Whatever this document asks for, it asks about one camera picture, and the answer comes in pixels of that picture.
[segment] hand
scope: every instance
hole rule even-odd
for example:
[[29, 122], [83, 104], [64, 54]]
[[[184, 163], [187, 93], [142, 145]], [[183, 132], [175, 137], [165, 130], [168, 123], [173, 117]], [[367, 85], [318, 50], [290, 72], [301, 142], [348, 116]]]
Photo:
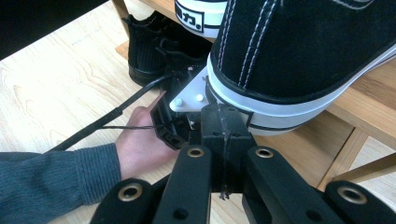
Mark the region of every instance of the hand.
[[[150, 111], [163, 93], [148, 107], [139, 106], [132, 113], [127, 126], [151, 126]], [[121, 180], [154, 170], [175, 158], [174, 151], [160, 140], [154, 129], [124, 130], [116, 140]]]

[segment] finger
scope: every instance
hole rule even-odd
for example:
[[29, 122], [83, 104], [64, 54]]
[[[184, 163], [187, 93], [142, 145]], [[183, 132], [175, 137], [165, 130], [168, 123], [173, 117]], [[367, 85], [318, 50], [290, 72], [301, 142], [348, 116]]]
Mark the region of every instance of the finger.
[[148, 106], [148, 111], [150, 111], [154, 106], [161, 100], [161, 98], [166, 94], [166, 91], [160, 93], [159, 96]]

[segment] black sneaker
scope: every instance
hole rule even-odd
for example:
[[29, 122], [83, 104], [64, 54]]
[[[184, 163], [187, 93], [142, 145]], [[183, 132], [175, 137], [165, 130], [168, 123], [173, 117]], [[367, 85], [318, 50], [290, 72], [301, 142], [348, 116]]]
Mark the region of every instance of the black sneaker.
[[128, 24], [130, 35], [129, 75], [140, 86], [163, 75], [166, 63], [156, 48], [164, 37], [180, 40], [193, 35], [158, 11], [142, 21], [138, 21], [133, 15], [123, 20]]
[[199, 36], [180, 41], [162, 39], [157, 50], [163, 55], [166, 62], [164, 73], [175, 75], [175, 78], [168, 82], [166, 87], [163, 85], [165, 91], [174, 93], [167, 94], [167, 96], [174, 97], [180, 89], [184, 88], [205, 68], [211, 47], [212, 43]]
[[230, 0], [208, 60], [256, 134], [292, 130], [396, 53], [396, 1]]

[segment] black mechanical device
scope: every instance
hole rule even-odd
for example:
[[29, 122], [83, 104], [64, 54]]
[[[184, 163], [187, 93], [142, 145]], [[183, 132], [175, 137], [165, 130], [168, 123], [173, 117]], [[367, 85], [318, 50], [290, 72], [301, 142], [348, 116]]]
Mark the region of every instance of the black mechanical device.
[[212, 192], [223, 199], [243, 194], [250, 223], [396, 223], [395, 213], [359, 185], [332, 182], [325, 192], [309, 186], [276, 150], [256, 145], [234, 107], [207, 105], [196, 129], [186, 129], [187, 116], [174, 121], [175, 114], [161, 112], [161, 104], [153, 113], [172, 126], [159, 135], [181, 148], [172, 173], [154, 185], [121, 181], [92, 223], [208, 223]]

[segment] bolt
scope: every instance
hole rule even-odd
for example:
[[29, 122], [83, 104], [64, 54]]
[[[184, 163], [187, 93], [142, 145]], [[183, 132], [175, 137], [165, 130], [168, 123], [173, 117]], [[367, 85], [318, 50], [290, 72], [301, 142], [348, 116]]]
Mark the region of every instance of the bolt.
[[203, 101], [205, 99], [205, 97], [202, 94], [198, 94], [197, 96], [195, 96], [195, 99], [199, 102]]
[[183, 105], [183, 100], [177, 98], [177, 99], [175, 99], [174, 103], [175, 103], [175, 106], [180, 107]]

